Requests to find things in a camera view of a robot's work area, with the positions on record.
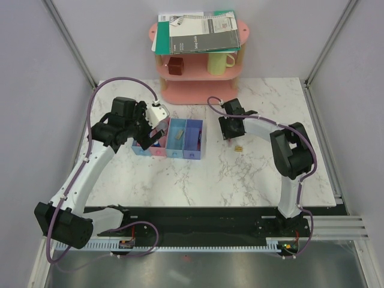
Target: book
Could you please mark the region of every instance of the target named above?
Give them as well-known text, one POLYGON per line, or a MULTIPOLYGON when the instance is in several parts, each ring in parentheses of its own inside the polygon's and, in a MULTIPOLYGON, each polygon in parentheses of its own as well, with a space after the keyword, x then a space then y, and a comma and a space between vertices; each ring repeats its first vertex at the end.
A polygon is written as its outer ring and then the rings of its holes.
POLYGON ((158 55, 240 49, 233 11, 159 15, 152 50, 158 55))

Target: cup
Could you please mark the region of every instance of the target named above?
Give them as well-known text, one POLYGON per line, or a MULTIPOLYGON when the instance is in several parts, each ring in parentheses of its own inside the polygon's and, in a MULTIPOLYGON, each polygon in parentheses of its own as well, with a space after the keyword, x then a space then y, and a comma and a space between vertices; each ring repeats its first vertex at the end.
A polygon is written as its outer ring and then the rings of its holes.
POLYGON ((235 58, 228 53, 208 53, 208 73, 211 75, 223 75, 227 67, 235 65, 235 58), (232 59, 232 63, 227 63, 227 57, 232 59))

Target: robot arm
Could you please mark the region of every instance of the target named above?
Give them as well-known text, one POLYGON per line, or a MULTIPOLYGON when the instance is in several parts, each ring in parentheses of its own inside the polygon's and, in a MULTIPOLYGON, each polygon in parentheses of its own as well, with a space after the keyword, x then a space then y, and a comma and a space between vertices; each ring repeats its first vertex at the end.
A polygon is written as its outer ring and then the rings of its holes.
POLYGON ((74 179, 79 166, 86 164, 73 183, 56 218, 52 238, 74 248, 82 248, 91 236, 121 225, 123 213, 115 208, 84 214, 84 207, 99 175, 107 163, 117 153, 128 138, 136 140, 146 150, 164 135, 162 130, 152 137, 150 133, 169 116, 165 106, 156 105, 147 108, 145 102, 117 97, 113 100, 112 110, 92 127, 92 149, 89 158, 85 156, 77 162, 68 179, 48 204, 39 203, 35 216, 47 235, 50 221, 63 191, 74 179))
MULTIPOLYGON (((252 115, 255 111, 245 112, 238 99, 222 105, 228 115, 252 115)), ((274 163, 281 174, 281 197, 278 204, 279 216, 292 219, 301 213, 297 207, 298 187, 303 174, 311 170, 313 159, 311 152, 299 137, 287 129, 254 118, 220 117, 219 123, 224 140, 250 133, 271 143, 274 163)), ((290 125, 299 131, 308 141, 308 135, 301 123, 290 125)))

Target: white marble table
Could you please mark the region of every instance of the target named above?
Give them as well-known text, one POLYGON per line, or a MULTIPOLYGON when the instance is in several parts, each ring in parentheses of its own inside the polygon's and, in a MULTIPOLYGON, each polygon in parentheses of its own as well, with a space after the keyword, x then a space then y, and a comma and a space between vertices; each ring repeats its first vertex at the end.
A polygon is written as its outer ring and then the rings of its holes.
MULTIPOLYGON (((156 80, 146 81, 160 94, 156 80)), ((110 111, 115 97, 152 101, 152 94, 141 85, 118 81, 98 93, 92 124, 110 111)), ((304 95, 297 78, 242 79, 238 98, 245 110, 256 110, 265 117, 307 129, 319 160, 315 175, 305 181, 302 204, 335 206, 319 144, 311 123, 304 95)), ((252 135, 223 141, 218 117, 208 106, 167 105, 174 118, 203 119, 206 147, 201 160, 137 156, 132 140, 122 146, 100 175, 87 206, 277 206, 280 174, 268 142, 252 135), (243 146, 242 153, 235 145, 243 146)), ((82 143, 85 150, 86 141, 82 143)))

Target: gray wall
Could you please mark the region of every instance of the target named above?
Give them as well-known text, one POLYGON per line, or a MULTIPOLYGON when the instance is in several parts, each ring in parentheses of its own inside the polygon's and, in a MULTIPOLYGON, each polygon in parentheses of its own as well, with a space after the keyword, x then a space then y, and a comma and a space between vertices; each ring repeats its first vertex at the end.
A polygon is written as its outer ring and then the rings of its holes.
POLYGON ((360 1, 312 86, 352 213, 384 269, 384 2, 360 1))
POLYGON ((53 0, 97 80, 155 79, 157 14, 232 8, 250 27, 243 77, 308 76, 348 0, 53 0))
POLYGON ((26 287, 34 208, 68 175, 90 88, 40 0, 0 2, 0 287, 26 287))

